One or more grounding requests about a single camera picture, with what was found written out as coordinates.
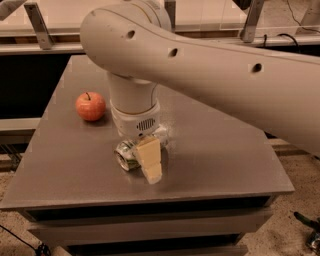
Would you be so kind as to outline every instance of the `black cable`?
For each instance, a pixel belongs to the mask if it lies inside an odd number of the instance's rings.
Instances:
[[[287,0],[287,4],[288,4],[288,6],[289,6],[289,9],[290,9],[290,12],[291,12],[291,16],[292,16],[293,20],[294,20],[302,29],[320,33],[319,30],[303,27],[303,26],[301,25],[301,23],[294,17],[293,10],[292,10],[292,8],[291,8],[291,5],[290,5],[289,0]]]
[[[268,35],[267,35],[267,34],[264,34],[263,38],[264,38],[264,41],[263,41],[263,48],[267,48],[267,39],[268,39]]]
[[[298,44],[298,41],[297,41],[292,35],[289,35],[289,34],[287,34],[287,33],[281,33],[281,34],[279,34],[278,36],[287,36],[287,37],[290,37],[290,38],[292,39],[292,41],[294,42],[294,44],[297,46],[298,52],[301,53],[300,45]]]
[[[12,233],[9,229],[5,228],[4,226],[0,225],[1,228],[3,228],[3,230],[7,231],[9,234],[11,234],[12,236],[14,236],[15,238],[17,238],[18,240],[20,240],[22,243],[24,243],[25,245],[29,246],[32,250],[35,251],[35,253],[37,253],[37,250],[31,245],[28,244],[27,242],[23,241],[20,237],[18,237],[17,235],[15,235],[14,233]]]

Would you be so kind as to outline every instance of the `white wall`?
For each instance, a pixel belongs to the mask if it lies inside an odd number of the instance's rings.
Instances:
[[[80,26],[90,10],[117,3],[119,0],[28,0],[28,2],[38,3],[48,28],[74,28]],[[177,0],[177,24],[244,23],[245,19],[245,14],[232,0]],[[5,21],[0,21],[0,32],[21,28],[31,29],[23,6]]]

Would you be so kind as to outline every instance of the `apple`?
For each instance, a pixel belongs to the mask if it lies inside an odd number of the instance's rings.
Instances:
[[[76,110],[84,120],[97,121],[106,111],[106,102],[99,93],[85,92],[77,98]]]

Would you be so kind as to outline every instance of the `apple stem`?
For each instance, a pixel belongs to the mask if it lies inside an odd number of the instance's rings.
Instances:
[[[91,97],[90,97],[89,93],[86,92],[86,94],[88,95],[89,100],[91,100]]]

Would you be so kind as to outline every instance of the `block of cheese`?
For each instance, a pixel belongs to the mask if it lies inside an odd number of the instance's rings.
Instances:
[[[161,148],[160,141],[154,136],[146,136],[134,147],[133,153],[141,165],[142,172],[149,184],[161,180]]]

